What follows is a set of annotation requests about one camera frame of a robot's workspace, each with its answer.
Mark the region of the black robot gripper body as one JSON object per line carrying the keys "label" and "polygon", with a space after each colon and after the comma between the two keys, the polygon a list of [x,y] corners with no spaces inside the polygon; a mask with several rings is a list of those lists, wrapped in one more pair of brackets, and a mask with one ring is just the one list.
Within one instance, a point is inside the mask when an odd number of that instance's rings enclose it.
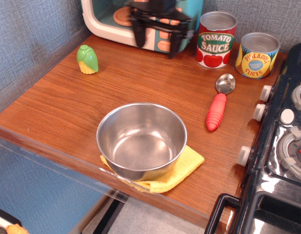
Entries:
{"label": "black robot gripper body", "polygon": [[168,33],[193,33],[192,18],[176,8],[175,0],[148,0],[126,3],[130,8],[129,20],[133,31],[141,33],[146,28],[154,28]]}

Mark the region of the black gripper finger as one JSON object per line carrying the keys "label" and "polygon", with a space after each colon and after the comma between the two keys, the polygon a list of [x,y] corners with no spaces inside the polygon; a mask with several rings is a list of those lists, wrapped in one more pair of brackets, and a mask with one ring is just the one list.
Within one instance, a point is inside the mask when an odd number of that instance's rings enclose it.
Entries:
{"label": "black gripper finger", "polygon": [[138,48],[142,48],[146,41],[146,21],[144,19],[131,18],[131,23],[136,45]]}
{"label": "black gripper finger", "polygon": [[172,59],[177,53],[183,51],[188,43],[189,30],[173,30],[170,37],[169,58]]}

